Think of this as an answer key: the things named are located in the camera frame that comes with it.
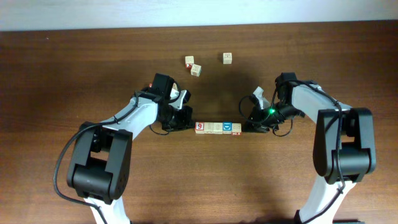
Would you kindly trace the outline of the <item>red sided block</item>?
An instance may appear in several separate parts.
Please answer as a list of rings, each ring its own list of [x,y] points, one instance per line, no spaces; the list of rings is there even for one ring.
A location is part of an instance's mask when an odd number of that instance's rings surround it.
[[[233,123],[231,128],[231,134],[233,136],[240,136],[242,133],[242,125],[241,123]]]

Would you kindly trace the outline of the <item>red number 6 block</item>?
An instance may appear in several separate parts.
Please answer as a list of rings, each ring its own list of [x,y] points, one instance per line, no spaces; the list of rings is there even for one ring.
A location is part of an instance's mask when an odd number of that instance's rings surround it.
[[[196,122],[195,123],[195,133],[196,134],[204,134],[205,133],[205,123],[204,122]]]

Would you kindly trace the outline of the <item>blue letter D block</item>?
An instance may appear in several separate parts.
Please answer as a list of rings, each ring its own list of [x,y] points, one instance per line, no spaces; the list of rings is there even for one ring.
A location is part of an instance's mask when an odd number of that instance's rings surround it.
[[[232,133],[232,122],[223,122],[223,134],[231,134]]]

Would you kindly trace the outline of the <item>number 1 wooden block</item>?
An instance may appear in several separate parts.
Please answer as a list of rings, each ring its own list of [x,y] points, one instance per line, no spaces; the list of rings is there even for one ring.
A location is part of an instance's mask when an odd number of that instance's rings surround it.
[[[214,123],[204,122],[204,133],[205,134],[213,134],[214,133]]]

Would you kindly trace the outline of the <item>green sided wooden block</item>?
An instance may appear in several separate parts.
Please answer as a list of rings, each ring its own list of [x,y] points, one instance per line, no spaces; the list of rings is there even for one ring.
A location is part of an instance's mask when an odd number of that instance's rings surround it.
[[[223,123],[213,123],[213,133],[223,134]]]

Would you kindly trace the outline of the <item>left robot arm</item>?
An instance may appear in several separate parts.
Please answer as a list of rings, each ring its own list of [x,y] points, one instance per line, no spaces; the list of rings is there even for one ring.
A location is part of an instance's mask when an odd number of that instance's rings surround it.
[[[192,129],[191,94],[170,76],[155,74],[150,86],[136,91],[129,103],[100,123],[83,123],[68,141],[73,146],[67,184],[89,206],[96,223],[129,223],[122,194],[127,186],[132,142],[155,122],[164,134]]]

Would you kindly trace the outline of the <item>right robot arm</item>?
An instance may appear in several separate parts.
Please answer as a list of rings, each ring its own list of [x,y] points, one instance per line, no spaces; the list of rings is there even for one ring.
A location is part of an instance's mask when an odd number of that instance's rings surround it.
[[[245,133],[276,133],[285,121],[308,116],[315,124],[313,165],[315,183],[295,223],[333,223],[342,201],[365,175],[376,168],[374,122],[367,108],[339,102],[313,80],[281,73],[270,101],[257,87],[248,99],[254,107],[246,117]]]

